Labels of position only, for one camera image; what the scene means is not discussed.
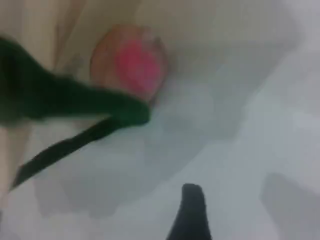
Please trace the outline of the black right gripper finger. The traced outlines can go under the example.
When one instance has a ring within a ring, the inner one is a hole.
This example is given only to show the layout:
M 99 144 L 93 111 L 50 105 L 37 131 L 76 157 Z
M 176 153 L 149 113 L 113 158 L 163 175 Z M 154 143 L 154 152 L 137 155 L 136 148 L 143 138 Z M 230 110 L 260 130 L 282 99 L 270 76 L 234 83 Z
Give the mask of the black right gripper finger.
M 185 183 L 181 201 L 169 232 L 170 240 L 211 240 L 205 195 L 201 186 Z

